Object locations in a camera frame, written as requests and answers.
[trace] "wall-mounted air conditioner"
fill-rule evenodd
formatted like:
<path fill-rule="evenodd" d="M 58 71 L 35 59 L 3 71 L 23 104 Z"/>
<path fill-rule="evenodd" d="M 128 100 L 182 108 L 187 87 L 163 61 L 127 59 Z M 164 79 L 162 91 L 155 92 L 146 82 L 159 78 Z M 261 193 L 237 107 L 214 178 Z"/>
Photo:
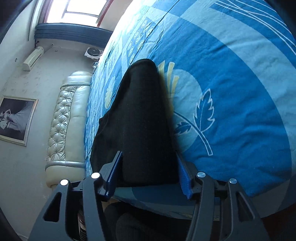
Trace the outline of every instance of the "wall-mounted air conditioner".
<path fill-rule="evenodd" d="M 24 61 L 22 69 L 24 71 L 30 71 L 35 65 L 36 61 L 44 54 L 44 49 L 42 47 L 37 47 L 33 53 Z"/>

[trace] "picture frame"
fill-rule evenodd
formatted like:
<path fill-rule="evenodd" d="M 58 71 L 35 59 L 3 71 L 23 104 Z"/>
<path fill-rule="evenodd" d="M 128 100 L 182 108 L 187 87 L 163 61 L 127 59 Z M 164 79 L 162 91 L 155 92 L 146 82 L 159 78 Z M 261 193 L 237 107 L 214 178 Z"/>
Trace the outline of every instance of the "picture frame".
<path fill-rule="evenodd" d="M 16 96 L 0 98 L 0 140 L 27 146 L 38 99 Z"/>

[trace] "blue bedsheet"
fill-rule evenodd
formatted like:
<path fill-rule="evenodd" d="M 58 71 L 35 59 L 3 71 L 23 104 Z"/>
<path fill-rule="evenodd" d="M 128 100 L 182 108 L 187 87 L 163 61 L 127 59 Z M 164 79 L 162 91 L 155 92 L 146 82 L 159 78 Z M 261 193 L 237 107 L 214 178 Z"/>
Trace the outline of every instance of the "blue bedsheet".
<path fill-rule="evenodd" d="M 267 3 L 133 1 L 92 79 L 88 175 L 99 118 L 111 107 L 128 66 L 142 58 L 158 66 L 185 160 L 215 179 L 236 178 L 249 196 L 285 183 L 278 209 L 296 201 L 289 191 L 296 187 L 296 44 Z M 134 188 L 130 193 L 133 198 L 117 196 L 136 206 L 154 202 L 137 202 L 143 195 L 135 197 Z"/>

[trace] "bolt head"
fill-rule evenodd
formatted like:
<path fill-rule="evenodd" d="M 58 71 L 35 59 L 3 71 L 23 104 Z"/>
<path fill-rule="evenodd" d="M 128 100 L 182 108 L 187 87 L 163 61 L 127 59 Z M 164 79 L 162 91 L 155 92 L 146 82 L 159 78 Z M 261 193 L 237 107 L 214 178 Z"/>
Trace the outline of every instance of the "bolt head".
<path fill-rule="evenodd" d="M 237 180 L 236 180 L 235 178 L 230 178 L 230 179 L 229 179 L 229 182 L 230 182 L 231 184 L 237 184 Z"/>
<path fill-rule="evenodd" d="M 91 175 L 91 178 L 93 179 L 97 179 L 100 177 L 101 174 L 99 174 L 98 172 L 94 172 L 92 175 Z"/>
<path fill-rule="evenodd" d="M 200 178 L 204 178 L 205 177 L 205 173 L 204 172 L 198 172 L 197 176 Z"/>
<path fill-rule="evenodd" d="M 60 183 L 62 186 L 66 186 L 69 183 L 69 181 L 67 179 L 63 179 Z"/>

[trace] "white wall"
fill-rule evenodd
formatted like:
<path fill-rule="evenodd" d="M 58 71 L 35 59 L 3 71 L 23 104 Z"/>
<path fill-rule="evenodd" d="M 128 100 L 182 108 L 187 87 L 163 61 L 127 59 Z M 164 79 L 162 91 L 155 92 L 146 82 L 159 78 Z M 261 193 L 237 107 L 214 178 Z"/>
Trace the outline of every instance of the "white wall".
<path fill-rule="evenodd" d="M 37 39 L 37 40 L 39 41 L 37 46 L 42 46 L 45 52 L 49 50 L 51 47 L 60 47 L 60 48 L 73 49 L 73 50 L 79 50 L 84 52 L 86 52 L 88 47 L 94 47 L 100 50 L 104 50 L 104 48 L 96 47 L 90 44 L 69 41 L 69 40 L 62 40 L 62 39 Z"/>
<path fill-rule="evenodd" d="M 37 0 L 33 0 L 20 13 L 0 44 L 0 89 L 14 69 L 22 64 L 34 48 L 34 39 L 28 41 L 28 34 L 36 2 Z"/>
<path fill-rule="evenodd" d="M 30 72 L 15 69 L 0 96 L 39 99 L 32 118 L 27 146 L 0 140 L 0 206 L 14 230 L 28 237 L 35 220 L 51 195 L 45 183 L 47 142 L 59 89 L 71 73 L 92 72 L 93 60 L 85 51 L 54 47 Z"/>
<path fill-rule="evenodd" d="M 133 0 L 114 0 L 105 14 L 100 28 L 114 31 L 121 16 L 124 14 L 125 10 L 132 1 Z"/>

